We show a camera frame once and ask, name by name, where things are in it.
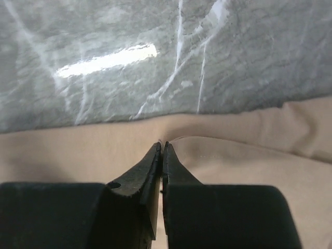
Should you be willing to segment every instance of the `marble countertop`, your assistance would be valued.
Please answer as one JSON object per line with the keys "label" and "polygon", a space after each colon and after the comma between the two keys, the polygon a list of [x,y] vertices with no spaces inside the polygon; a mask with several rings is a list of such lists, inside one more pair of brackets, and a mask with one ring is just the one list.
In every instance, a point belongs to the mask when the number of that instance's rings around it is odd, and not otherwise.
{"label": "marble countertop", "polygon": [[332,93],[331,0],[0,0],[0,132]]}

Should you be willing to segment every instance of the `tan fabric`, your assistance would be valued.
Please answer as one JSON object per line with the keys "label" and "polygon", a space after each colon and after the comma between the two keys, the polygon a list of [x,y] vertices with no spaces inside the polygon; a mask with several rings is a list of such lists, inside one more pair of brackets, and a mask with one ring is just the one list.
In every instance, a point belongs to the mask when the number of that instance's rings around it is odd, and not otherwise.
{"label": "tan fabric", "polygon": [[[174,140],[181,162],[202,182],[279,187],[305,248],[330,249],[331,128],[332,98],[323,98],[239,115],[173,115],[2,134],[0,182],[109,182],[154,142]],[[159,221],[154,248],[166,248]]]}

